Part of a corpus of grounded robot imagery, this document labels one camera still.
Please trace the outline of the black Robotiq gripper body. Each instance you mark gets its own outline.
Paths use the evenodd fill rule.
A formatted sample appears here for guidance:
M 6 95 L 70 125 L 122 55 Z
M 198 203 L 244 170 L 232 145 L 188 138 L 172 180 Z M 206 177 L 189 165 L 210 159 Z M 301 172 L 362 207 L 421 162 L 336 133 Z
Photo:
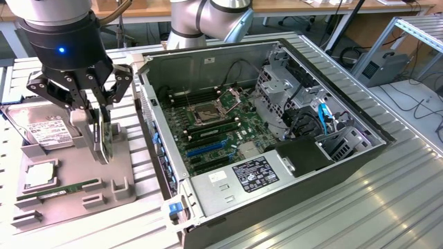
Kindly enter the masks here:
M 104 85 L 113 66 L 105 54 L 93 11 L 66 25 L 36 25 L 21 18 L 18 23 L 41 62 L 44 78 L 61 84 L 65 76 L 70 76 L 80 86 Z M 94 84 L 88 75 L 96 79 Z

